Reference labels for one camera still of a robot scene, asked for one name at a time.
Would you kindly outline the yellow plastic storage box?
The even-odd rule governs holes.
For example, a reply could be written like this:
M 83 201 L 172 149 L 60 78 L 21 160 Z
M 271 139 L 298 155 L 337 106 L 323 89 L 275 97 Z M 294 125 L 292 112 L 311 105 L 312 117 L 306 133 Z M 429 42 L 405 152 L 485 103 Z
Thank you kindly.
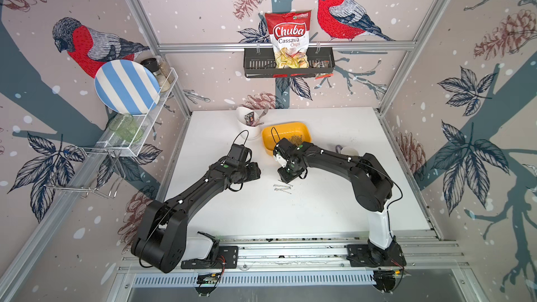
M 262 131 L 262 140 L 266 153 L 272 156 L 275 145 L 284 138 L 294 145 L 311 142 L 308 127 L 302 122 L 269 125 Z

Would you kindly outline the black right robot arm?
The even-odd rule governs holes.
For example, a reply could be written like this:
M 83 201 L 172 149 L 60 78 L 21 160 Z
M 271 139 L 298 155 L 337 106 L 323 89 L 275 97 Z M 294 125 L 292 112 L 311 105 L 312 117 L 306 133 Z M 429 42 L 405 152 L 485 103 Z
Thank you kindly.
M 389 214 L 392 190 L 396 185 L 374 155 L 343 155 L 309 142 L 294 145 L 283 138 L 275 145 L 273 156 L 281 165 L 278 174 L 284 183 L 305 179 L 309 169 L 321 169 L 349 181 L 356 201 L 369 212 L 368 251 L 371 260 L 380 264 L 397 249 L 399 245 Z

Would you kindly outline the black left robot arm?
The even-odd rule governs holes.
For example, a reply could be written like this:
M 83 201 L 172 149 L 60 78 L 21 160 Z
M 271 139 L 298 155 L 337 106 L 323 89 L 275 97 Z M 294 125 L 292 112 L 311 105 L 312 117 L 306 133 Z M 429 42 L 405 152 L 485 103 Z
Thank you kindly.
M 179 195 L 153 201 L 145 209 L 131 245 L 131 253 L 140 261 L 163 273 L 174 270 L 187 250 L 190 220 L 216 195 L 232 185 L 260 179 L 261 170 L 252 161 L 252 151 L 232 144 L 226 156 L 209 166 L 207 172 Z

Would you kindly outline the white utensil holder cup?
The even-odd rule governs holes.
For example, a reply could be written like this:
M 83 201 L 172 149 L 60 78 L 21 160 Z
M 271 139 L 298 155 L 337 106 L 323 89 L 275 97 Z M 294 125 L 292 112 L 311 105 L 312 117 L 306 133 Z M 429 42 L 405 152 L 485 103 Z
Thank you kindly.
M 251 141 L 260 136 L 263 125 L 262 118 L 268 113 L 268 108 L 253 110 L 240 106 L 236 109 L 236 119 L 239 124 L 239 133 L 242 138 Z

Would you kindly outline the light spice jar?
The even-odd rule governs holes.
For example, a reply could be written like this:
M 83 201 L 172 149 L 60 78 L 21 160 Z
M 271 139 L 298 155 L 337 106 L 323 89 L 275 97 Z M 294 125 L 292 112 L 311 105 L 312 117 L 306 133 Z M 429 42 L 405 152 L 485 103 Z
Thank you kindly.
M 162 72 L 162 74 L 166 77 L 167 79 L 167 86 L 170 87 L 171 84 L 173 83 L 174 81 L 174 76 L 173 74 L 171 73 L 172 70 L 171 70 L 171 67 L 169 65 L 169 63 L 163 58 L 163 57 L 160 57 L 158 59 L 158 64 L 159 64 L 159 68 Z

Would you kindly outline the green glass cup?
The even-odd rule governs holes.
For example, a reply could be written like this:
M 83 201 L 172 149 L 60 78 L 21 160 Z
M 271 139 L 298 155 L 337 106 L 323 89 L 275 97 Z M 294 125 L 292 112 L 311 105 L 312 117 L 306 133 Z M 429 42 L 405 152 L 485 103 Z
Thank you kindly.
M 117 134 L 123 141 L 129 143 L 138 142 L 143 136 L 143 130 L 131 114 L 118 113 L 112 118 L 107 127 Z

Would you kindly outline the red cassava chips bag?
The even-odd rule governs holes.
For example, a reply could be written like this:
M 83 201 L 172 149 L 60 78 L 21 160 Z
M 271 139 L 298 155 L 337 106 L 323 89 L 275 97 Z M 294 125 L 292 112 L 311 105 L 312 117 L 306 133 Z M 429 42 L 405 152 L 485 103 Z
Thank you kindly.
M 277 69 L 309 68 L 310 17 L 311 11 L 265 14 Z

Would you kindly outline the dark lid spice jar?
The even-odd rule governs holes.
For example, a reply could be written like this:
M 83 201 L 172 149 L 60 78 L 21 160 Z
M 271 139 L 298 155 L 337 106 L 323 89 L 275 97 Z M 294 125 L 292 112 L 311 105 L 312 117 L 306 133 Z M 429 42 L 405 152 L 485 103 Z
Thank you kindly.
M 166 77 L 163 75 L 157 59 L 154 57 L 150 57 L 142 60 L 141 64 L 154 75 L 154 77 L 158 81 L 159 86 L 163 88 L 164 83 L 166 82 Z

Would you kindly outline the blue white striped plate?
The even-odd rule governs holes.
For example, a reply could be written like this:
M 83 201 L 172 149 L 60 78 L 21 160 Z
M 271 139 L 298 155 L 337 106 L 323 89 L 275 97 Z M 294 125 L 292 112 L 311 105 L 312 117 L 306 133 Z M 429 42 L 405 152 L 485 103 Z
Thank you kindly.
M 95 89 L 104 105 L 120 114 L 145 115 L 154 109 L 161 87 L 144 66 L 130 60 L 113 60 L 96 73 Z

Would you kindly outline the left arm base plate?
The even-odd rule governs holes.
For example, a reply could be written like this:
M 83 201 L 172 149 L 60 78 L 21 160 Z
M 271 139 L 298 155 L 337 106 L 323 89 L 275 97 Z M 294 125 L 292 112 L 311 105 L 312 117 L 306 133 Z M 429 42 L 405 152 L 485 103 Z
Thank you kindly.
M 239 258 L 238 246 L 221 246 L 220 239 L 204 233 L 187 237 L 186 250 L 180 262 L 180 268 L 212 269 L 236 268 Z

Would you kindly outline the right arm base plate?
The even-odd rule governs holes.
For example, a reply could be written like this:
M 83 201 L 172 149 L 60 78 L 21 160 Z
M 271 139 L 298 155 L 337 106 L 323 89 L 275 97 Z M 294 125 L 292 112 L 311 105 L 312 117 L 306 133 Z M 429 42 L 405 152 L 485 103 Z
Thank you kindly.
M 349 244 L 346 246 L 346 259 L 351 267 L 406 267 L 407 262 L 400 244 L 393 238 L 387 249 L 383 250 L 368 241 L 367 244 Z

